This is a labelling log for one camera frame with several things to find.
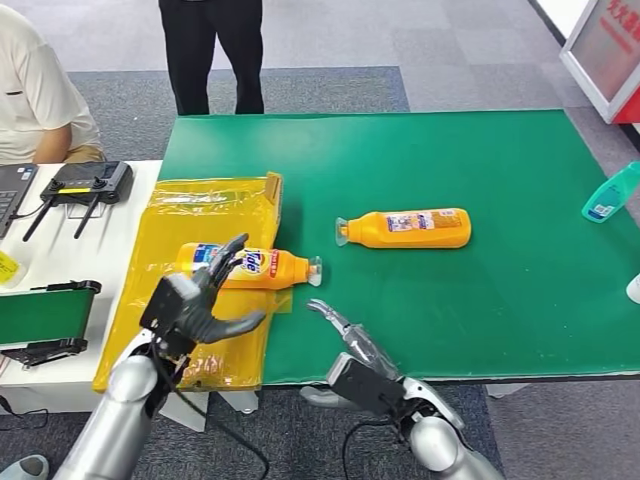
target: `cable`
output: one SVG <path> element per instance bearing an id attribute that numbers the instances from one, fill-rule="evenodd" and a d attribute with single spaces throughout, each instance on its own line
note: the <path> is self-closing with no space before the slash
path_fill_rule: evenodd
<path id="1" fill-rule="evenodd" d="M 8 413 L 9 415 L 11 415 L 12 417 L 19 418 L 20 420 L 23 420 L 24 417 L 26 416 L 26 415 L 31 415 L 31 414 L 33 414 L 33 413 L 44 413 L 45 414 L 45 421 L 42 422 L 41 425 L 36 425 L 35 427 L 0 428 L 0 432 L 11 432 L 11 431 L 14 431 L 14 430 L 38 430 L 38 429 L 40 429 L 40 428 L 45 428 L 45 427 L 47 426 L 48 423 L 49 423 L 49 411 L 47 410 L 46 408 L 38 408 L 38 409 L 36 409 L 36 410 L 29 410 L 28 412 L 24 412 L 24 413 L 15 413 L 14 411 L 14 409 L 11 408 L 11 405 L 9 403 L 9 401 L 7 400 L 6 398 L 3 397 L 2 395 L 0 395 L 0 407 L 2 407 L 7 413 Z"/>
<path id="2" fill-rule="evenodd" d="M 186 398 L 186 396 L 185 396 L 183 392 L 178 390 L 177 387 L 176 387 L 176 385 L 173 382 L 173 380 L 171 380 L 169 377 L 169 375 L 165 370 L 165 367 L 162 366 L 162 363 L 160 360 L 160 357 L 158 355 L 158 350 L 155 346 L 155 335 L 153 335 L 151 338 L 151 351 L 152 351 L 152 354 L 153 356 L 153 363 L 155 365 L 155 368 L 160 373 L 160 376 L 162 377 L 162 380 L 167 382 L 167 384 L 169 385 L 169 388 L 172 392 L 177 395 L 183 402 L 191 407 L 195 413 L 198 413 L 198 415 L 202 416 L 202 418 L 207 419 L 206 413 L 202 411 L 198 405 L 195 405 L 195 403 L 192 402 L 191 400 Z M 251 445 L 248 440 L 243 438 L 241 435 L 238 435 L 238 434 L 234 432 L 233 430 L 231 430 L 230 428 L 227 427 L 226 425 L 224 425 L 223 423 L 220 423 L 220 422 L 219 422 L 216 419 L 214 419 L 214 418 L 208 418 L 208 420 L 211 421 L 211 422 L 213 422 L 214 425 L 222 430 L 223 432 L 226 433 L 226 435 L 235 440 L 236 442 L 239 443 L 240 445 L 242 445 L 242 446 L 246 448 L 247 450 L 249 450 L 249 451 L 254 453 L 255 456 L 258 457 L 263 463 L 263 465 L 264 465 L 264 472 L 263 472 L 263 474 L 260 478 L 260 480 L 264 480 L 269 474 L 269 470 L 270 468 L 270 465 L 269 463 L 269 459 L 267 459 L 266 456 L 265 456 L 263 453 L 262 453 L 257 447 L 254 447 L 254 446 Z"/>
<path id="3" fill-rule="evenodd" d="M 346 470 L 346 447 L 349 445 L 349 438 L 362 427 L 386 427 L 388 425 L 392 425 L 392 423 L 390 420 L 365 420 L 364 422 L 356 423 L 351 430 L 347 432 L 347 434 L 344 437 L 344 441 L 342 442 L 342 469 L 344 472 L 345 480 L 349 480 L 349 472 Z"/>
<path id="4" fill-rule="evenodd" d="M 10 219 L 10 220 L 17 220 L 18 218 L 26 218 L 26 217 L 30 217 L 30 216 L 32 216 L 32 215 L 35 215 L 35 214 L 38 213 L 38 211 L 40 211 L 40 209 L 41 209 L 41 208 L 42 208 L 42 207 L 44 207 L 44 206 L 45 206 L 45 202 L 42 202 L 42 203 L 41 203 L 41 204 L 40 204 L 40 206 L 39 206 L 39 207 L 36 208 L 35 210 L 34 210 L 34 211 L 32 211 L 32 212 L 29 212 L 29 213 L 24 213 L 24 214 L 21 214 L 21 215 L 20 215 L 20 214 L 17 214 L 17 213 L 14 213 L 14 214 L 10 215 L 10 216 L 9 216 L 9 219 Z"/>

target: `tide logo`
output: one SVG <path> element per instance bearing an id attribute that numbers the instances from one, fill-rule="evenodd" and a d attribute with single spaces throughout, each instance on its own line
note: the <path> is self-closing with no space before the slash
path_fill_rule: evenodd
<path id="1" fill-rule="evenodd" d="M 245 250 L 242 258 L 242 268 L 252 275 L 262 272 L 266 263 L 266 255 L 263 255 L 260 250 Z"/>

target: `slipper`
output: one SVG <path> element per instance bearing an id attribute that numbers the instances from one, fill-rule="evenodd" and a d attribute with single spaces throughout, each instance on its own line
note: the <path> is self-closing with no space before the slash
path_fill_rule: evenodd
<path id="1" fill-rule="evenodd" d="M 42 455 L 30 455 L 0 473 L 0 480 L 46 480 L 49 462 Z"/>

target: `teal bottle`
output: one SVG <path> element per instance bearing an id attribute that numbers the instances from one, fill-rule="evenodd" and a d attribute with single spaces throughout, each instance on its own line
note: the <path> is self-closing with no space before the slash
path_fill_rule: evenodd
<path id="1" fill-rule="evenodd" d="M 582 209 L 592 222 L 602 223 L 617 212 L 640 183 L 640 162 L 631 162 L 601 185 Z"/>

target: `person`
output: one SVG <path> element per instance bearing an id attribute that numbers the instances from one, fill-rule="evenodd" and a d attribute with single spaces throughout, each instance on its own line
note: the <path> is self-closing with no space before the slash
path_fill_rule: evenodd
<path id="1" fill-rule="evenodd" d="M 262 0 L 158 0 L 178 115 L 207 115 L 217 35 L 237 82 L 235 113 L 264 113 Z"/>
<path id="2" fill-rule="evenodd" d="M 54 50 L 0 5 L 0 164 L 102 159 L 96 122 Z"/>
<path id="3" fill-rule="evenodd" d="M 49 463 L 42 455 L 30 455 L 0 472 L 0 480 L 46 480 Z"/>

